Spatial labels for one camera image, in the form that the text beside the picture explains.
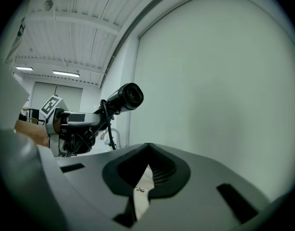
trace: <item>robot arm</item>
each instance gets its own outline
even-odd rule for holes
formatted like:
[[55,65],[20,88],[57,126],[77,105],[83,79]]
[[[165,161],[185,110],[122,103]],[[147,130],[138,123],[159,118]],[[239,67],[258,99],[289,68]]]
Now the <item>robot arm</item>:
[[98,131],[108,127],[112,148],[115,150],[110,121],[114,115],[136,109],[143,101],[140,88],[129,83],[113,93],[107,101],[101,100],[94,113],[65,111],[56,107],[46,119],[46,129],[50,137],[49,147],[54,156],[71,156],[89,152],[95,144]]

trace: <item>black cable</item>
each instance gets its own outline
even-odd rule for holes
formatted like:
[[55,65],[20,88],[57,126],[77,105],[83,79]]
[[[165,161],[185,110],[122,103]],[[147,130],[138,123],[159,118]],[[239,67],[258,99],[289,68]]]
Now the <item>black cable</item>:
[[100,101],[100,106],[103,108],[105,116],[106,116],[107,125],[108,125],[108,134],[109,134],[112,149],[116,150],[115,145],[114,145],[114,141],[112,138],[112,133],[111,133],[111,124],[110,124],[110,118],[109,118],[109,114],[108,114],[108,110],[107,110],[107,104],[106,103],[104,104],[104,102],[106,102],[106,101],[105,100]]
[[88,137],[88,139],[90,140],[90,142],[91,142],[91,145],[93,146],[93,145],[95,145],[95,142],[96,142],[96,136],[95,136],[95,134],[93,133],[93,131],[92,130],[87,130],[85,133],[84,133],[84,137],[85,138],[87,138],[87,133],[90,133],[91,134],[91,136],[90,137]]
[[[86,140],[86,139],[84,139],[80,134],[78,134],[78,133],[76,133],[76,135],[81,139],[81,141],[91,150],[92,149],[92,147],[91,147],[91,145],[89,144],[89,142]],[[81,147],[81,145],[80,146],[76,146],[77,147],[77,149],[74,151],[74,153],[76,153],[77,151],[78,151],[78,149]]]

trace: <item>white sleeve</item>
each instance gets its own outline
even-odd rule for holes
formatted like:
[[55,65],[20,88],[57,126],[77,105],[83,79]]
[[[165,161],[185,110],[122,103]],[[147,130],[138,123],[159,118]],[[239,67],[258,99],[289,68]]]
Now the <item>white sleeve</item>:
[[22,38],[18,31],[30,0],[24,0],[10,18],[0,37],[0,129],[13,129],[28,93],[14,79],[12,67]]

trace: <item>black slot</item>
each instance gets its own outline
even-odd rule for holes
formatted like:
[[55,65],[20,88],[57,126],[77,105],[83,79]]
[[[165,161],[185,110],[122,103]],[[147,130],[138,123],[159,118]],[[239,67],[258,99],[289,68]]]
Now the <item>black slot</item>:
[[69,122],[84,122],[85,114],[70,114],[68,116]]
[[255,217],[258,212],[238,193],[230,184],[221,184],[217,190],[230,206],[234,215],[241,224]]
[[73,164],[73,165],[68,165],[68,166],[63,166],[61,167],[61,170],[63,173],[71,172],[80,168],[83,168],[83,164]]
[[102,172],[105,183],[114,194],[129,197],[125,211],[114,218],[125,227],[130,228],[137,221],[133,193],[148,165],[155,186],[148,193],[149,201],[173,197],[190,178],[190,168],[184,160],[152,143],[145,143],[108,162]]

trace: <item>person's arm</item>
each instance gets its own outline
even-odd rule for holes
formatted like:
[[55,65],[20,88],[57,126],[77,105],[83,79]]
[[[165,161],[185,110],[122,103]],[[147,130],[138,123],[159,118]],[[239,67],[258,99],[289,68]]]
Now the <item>person's arm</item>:
[[49,136],[45,126],[17,120],[14,129],[17,133],[27,135],[38,145],[49,146]]

